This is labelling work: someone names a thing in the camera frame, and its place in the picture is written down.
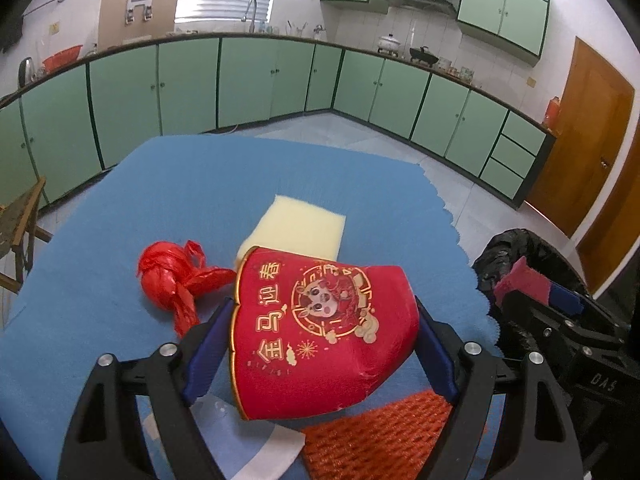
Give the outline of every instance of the wooden chair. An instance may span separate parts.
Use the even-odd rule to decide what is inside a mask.
[[[40,195],[47,179],[41,177],[35,186],[19,196],[8,206],[0,205],[0,258],[9,251],[15,254],[15,279],[0,272],[0,286],[18,294],[24,283],[23,270],[33,267],[35,237],[44,242],[51,240],[51,233],[36,225]],[[27,253],[24,253],[24,235],[28,234]]]

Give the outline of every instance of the orange mesh cloth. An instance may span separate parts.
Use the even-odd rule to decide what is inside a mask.
[[[362,415],[311,426],[303,456],[313,480],[414,480],[449,417],[433,390]]]

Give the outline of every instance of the pink sponge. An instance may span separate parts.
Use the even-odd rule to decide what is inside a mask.
[[[511,267],[511,272],[494,287],[496,305],[502,306],[505,295],[512,290],[519,290],[537,302],[548,305],[551,280],[531,269],[523,256]]]

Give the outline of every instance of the silver screw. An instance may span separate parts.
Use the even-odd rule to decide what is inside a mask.
[[[178,347],[173,343],[165,343],[160,347],[160,355],[164,357],[171,357],[178,351]]]
[[[465,344],[465,352],[469,355],[478,355],[482,351],[482,347],[473,341]]]
[[[109,366],[113,363],[113,356],[111,354],[102,354],[98,357],[98,364],[100,366]]]
[[[531,361],[535,365],[541,365],[545,362],[545,358],[542,357],[540,352],[531,352],[529,354],[529,361]]]

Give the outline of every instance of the faucet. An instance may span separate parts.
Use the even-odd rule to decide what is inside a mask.
[[[249,0],[248,5],[246,6],[246,11],[244,12],[244,16],[240,19],[241,22],[246,22],[246,16],[249,13],[249,8],[251,4],[254,4],[254,15],[251,17],[251,25],[249,26],[249,33],[253,34],[255,31],[255,13],[258,11],[258,0]]]

